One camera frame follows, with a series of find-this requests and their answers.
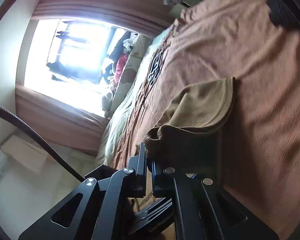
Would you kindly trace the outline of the brown printed t-shirt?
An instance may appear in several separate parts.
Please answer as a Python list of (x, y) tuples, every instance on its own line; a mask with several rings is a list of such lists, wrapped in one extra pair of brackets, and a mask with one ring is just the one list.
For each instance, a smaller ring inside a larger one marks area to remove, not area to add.
[(176, 161), (206, 148), (231, 113), (234, 85), (227, 77), (186, 86), (145, 135), (147, 158)]

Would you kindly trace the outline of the plush toys on windowsill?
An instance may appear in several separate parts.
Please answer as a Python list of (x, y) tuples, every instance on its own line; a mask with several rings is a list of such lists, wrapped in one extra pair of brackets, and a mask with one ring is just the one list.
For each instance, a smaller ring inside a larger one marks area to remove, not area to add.
[(106, 89), (110, 82), (115, 78), (118, 82), (121, 74), (121, 68), (124, 66), (123, 61), (127, 59), (128, 55), (133, 49), (132, 42), (137, 34), (123, 29), (116, 29), (113, 40), (110, 42), (110, 48), (106, 53), (103, 66), (98, 74), (97, 82), (105, 83)]

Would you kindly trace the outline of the bear print pillow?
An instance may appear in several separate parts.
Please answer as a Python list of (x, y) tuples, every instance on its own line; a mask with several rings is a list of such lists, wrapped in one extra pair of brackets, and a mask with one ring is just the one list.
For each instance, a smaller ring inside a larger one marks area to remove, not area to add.
[(152, 39), (143, 35), (137, 35), (133, 40), (133, 49), (127, 59), (123, 61), (124, 66), (121, 68), (118, 82), (116, 83), (113, 78), (102, 97), (102, 110), (106, 119), (113, 115), (128, 94), (151, 42)]

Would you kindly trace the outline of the pink curtain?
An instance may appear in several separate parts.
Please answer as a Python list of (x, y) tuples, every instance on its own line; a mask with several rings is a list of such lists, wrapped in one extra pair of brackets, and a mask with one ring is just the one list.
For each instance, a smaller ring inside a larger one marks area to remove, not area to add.
[[(32, 20), (88, 18), (105, 21), (150, 38), (173, 18), (163, 0), (40, 0)], [(108, 124), (98, 115), (69, 106), (17, 83), (17, 115), (44, 139), (96, 156)]]

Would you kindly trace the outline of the rust orange bed cover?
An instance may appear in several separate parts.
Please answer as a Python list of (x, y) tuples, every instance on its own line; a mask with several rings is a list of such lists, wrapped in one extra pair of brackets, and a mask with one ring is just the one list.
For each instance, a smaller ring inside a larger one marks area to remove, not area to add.
[(116, 150), (141, 143), (175, 168), (216, 172), (288, 239), (300, 223), (300, 31), (273, 25), (267, 0), (204, 0), (175, 20), (154, 81), (141, 88)]

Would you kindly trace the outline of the black folded garment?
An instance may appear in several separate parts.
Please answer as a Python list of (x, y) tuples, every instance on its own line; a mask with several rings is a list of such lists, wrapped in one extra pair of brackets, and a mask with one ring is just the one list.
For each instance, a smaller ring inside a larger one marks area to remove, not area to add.
[(269, 19), (273, 25), (289, 30), (300, 27), (295, 16), (281, 0), (267, 0), (266, 4), (270, 8)]

